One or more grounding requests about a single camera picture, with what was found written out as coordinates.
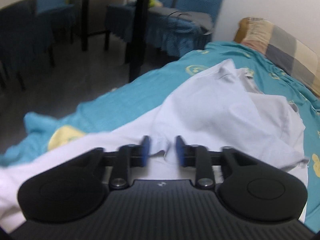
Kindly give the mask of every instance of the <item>plush toy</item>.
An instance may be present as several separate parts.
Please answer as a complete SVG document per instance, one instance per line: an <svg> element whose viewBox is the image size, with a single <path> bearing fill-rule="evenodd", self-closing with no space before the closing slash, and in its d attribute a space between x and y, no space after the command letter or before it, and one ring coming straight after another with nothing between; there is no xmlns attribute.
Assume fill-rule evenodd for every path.
<svg viewBox="0 0 320 240"><path fill-rule="evenodd" d="M127 5L135 6L137 0L127 0ZM163 4L159 0L149 0L149 8L151 7L162 7Z"/></svg>

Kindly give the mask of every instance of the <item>teal bedsheet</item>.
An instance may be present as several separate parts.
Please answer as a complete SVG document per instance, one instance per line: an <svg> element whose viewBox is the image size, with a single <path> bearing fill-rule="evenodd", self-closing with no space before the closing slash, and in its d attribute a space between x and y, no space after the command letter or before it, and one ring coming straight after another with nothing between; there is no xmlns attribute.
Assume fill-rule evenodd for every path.
<svg viewBox="0 0 320 240"><path fill-rule="evenodd" d="M161 69L150 71L113 92L81 103L76 112L62 119L28 113L24 118L28 136L0 156L0 165L29 162L47 151L57 128L69 124L86 133L111 131L162 104L164 99L190 76L231 58L236 68L253 71L254 81L266 94L283 95L294 102L306 127L305 155L320 157L320 101L300 82L285 74L259 52L234 42L212 42L205 50L195 50ZM310 161L308 205L305 224L320 230L320 163Z"/></svg>

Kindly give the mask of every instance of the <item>metal screw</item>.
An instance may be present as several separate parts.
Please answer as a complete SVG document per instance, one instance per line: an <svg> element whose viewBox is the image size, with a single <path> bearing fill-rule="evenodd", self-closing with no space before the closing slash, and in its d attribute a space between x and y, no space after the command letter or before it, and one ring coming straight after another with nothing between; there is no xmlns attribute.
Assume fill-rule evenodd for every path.
<svg viewBox="0 0 320 240"><path fill-rule="evenodd" d="M198 184L202 187L209 187L213 185L213 180L209 178L202 178L198 180Z"/></svg>
<svg viewBox="0 0 320 240"><path fill-rule="evenodd" d="M115 178L111 181L111 184L115 187L122 187L127 184L127 181L122 178Z"/></svg>

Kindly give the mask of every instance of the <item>circular black cover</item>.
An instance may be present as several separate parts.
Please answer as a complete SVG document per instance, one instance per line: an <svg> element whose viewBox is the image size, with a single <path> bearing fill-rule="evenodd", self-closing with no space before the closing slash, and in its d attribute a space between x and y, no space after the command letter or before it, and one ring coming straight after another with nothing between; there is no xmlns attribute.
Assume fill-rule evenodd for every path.
<svg viewBox="0 0 320 240"><path fill-rule="evenodd" d="M105 196L101 182L82 168L52 169L22 184L18 202L26 218L62 223L96 210Z"/></svg>
<svg viewBox="0 0 320 240"><path fill-rule="evenodd" d="M277 222L301 215L307 200L304 184L268 165L237 167L219 188L219 196L232 212L250 220Z"/></svg>

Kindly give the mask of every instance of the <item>chair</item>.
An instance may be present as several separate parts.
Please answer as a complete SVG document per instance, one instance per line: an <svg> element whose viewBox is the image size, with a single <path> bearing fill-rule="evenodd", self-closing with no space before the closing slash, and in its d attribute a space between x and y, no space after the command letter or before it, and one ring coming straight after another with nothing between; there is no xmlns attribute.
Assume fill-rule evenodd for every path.
<svg viewBox="0 0 320 240"><path fill-rule="evenodd" d="M70 41L73 43L73 26L76 24L74 5L67 0L36 0L36 15L47 14L51 18L52 30L70 31Z"/></svg>
<svg viewBox="0 0 320 240"><path fill-rule="evenodd" d="M159 0L165 7L178 11L195 11L209 14L214 25L222 0ZM126 63L130 61L130 42L134 18L133 6L109 5L105 18L105 50L108 50L110 33L127 43ZM170 16L148 14L145 42L166 51L169 56L182 57L194 49L203 49L212 40L212 32L204 33L193 22Z"/></svg>
<svg viewBox="0 0 320 240"><path fill-rule="evenodd" d="M54 65L52 42L50 18L46 15L33 16L27 1L0 11L0 61L6 78L15 74L22 90L25 90L25 85L21 71L29 67L38 55L48 51L51 65ZM2 77L0 85L5 88Z"/></svg>

